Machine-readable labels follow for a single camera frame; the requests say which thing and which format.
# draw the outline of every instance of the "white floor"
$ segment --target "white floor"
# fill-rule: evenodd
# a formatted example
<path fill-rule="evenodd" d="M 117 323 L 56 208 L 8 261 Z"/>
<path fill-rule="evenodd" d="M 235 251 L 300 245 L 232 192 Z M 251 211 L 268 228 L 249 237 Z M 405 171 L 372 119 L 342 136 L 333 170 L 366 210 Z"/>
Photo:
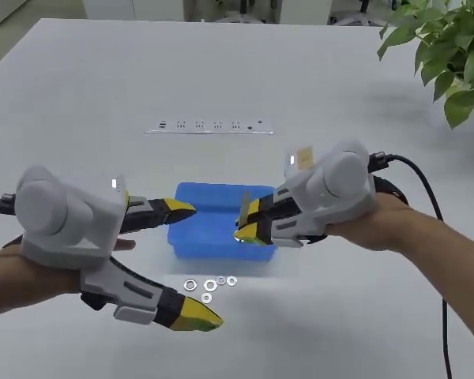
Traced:
<path fill-rule="evenodd" d="M 358 0 L 333 0 L 332 11 L 356 11 Z M 369 11 L 381 16 L 382 0 L 371 3 Z M 0 25 L 0 60 L 41 18 L 86 18 L 82 0 L 28 0 Z"/>

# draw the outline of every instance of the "blue plastic container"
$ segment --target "blue plastic container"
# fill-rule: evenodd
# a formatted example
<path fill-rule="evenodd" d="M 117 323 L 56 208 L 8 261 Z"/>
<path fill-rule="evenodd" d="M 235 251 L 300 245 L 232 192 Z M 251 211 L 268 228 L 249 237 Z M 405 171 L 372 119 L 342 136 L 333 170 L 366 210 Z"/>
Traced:
<path fill-rule="evenodd" d="M 167 240 L 179 259 L 270 261 L 275 246 L 256 246 L 234 239 L 235 221 L 245 192 L 250 198 L 274 191 L 268 186 L 180 183 L 175 198 L 192 204 L 197 214 L 169 226 Z"/>

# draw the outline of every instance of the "washer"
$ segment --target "washer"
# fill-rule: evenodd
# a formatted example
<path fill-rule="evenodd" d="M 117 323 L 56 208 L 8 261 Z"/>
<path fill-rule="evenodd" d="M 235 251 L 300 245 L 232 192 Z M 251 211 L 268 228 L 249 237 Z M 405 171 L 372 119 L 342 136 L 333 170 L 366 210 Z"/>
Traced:
<path fill-rule="evenodd" d="M 184 282 L 183 287 L 188 292 L 195 291 L 197 289 L 197 281 L 195 279 L 188 279 Z"/>
<path fill-rule="evenodd" d="M 220 286 L 224 286 L 226 283 L 227 283 L 227 278 L 225 278 L 224 276 L 218 276 L 216 278 L 216 282 L 220 285 Z"/>
<path fill-rule="evenodd" d="M 236 284 L 237 284 L 237 278 L 234 277 L 234 276 L 229 276 L 227 278 L 227 284 L 230 286 L 230 287 L 234 287 Z"/>
<path fill-rule="evenodd" d="M 207 279 L 204 282 L 204 289 L 207 292 L 214 292 L 218 288 L 218 283 L 213 279 Z"/>
<path fill-rule="evenodd" d="M 213 296 L 209 292 L 205 292 L 200 299 L 204 304 L 209 304 L 213 300 Z"/>

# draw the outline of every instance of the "finger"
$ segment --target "finger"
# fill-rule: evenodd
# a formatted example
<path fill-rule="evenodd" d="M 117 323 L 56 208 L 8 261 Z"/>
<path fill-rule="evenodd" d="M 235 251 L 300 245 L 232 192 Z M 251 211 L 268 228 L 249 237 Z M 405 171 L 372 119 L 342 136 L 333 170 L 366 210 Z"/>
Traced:
<path fill-rule="evenodd" d="M 132 239 L 119 239 L 114 247 L 115 251 L 132 250 L 135 247 L 135 241 Z"/>
<path fill-rule="evenodd" d="M 337 229 L 339 229 L 339 227 L 337 227 L 337 225 L 335 224 L 327 225 L 325 229 L 325 233 L 327 235 L 338 235 Z"/>

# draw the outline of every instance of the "human hand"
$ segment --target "human hand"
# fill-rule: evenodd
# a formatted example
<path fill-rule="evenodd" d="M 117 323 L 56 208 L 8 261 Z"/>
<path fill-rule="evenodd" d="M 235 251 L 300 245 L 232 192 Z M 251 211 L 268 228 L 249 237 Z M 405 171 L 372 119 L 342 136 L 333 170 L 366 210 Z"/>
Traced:
<path fill-rule="evenodd" d="M 119 239 L 115 250 L 132 250 L 135 241 Z M 32 306 L 63 294 L 76 294 L 80 288 L 77 270 L 48 268 L 21 255 L 19 244 L 0 250 L 0 313 Z"/>
<path fill-rule="evenodd" d="M 406 221 L 416 211 L 387 193 L 376 193 L 378 207 L 357 220 L 329 225 L 326 234 L 347 239 L 364 249 L 398 251 Z"/>
<path fill-rule="evenodd" d="M 118 239 L 115 244 L 114 251 L 124 251 L 124 250 L 133 250 L 135 248 L 135 241 L 129 239 Z M 17 257 L 21 262 L 14 265 L 15 270 L 20 272 L 4 272 L 3 275 L 19 275 L 21 272 L 36 272 L 42 273 L 42 276 L 45 278 L 52 278 L 53 283 L 61 283 L 62 286 L 55 286 L 63 288 L 63 292 L 67 293 L 77 293 L 79 292 L 79 271 L 77 270 L 63 270 L 59 268 L 48 268 L 41 265 L 38 265 L 35 262 L 29 261 L 21 255 L 21 245 L 19 243 L 12 243 L 6 245 L 3 249 L 0 250 L 0 257 Z"/>

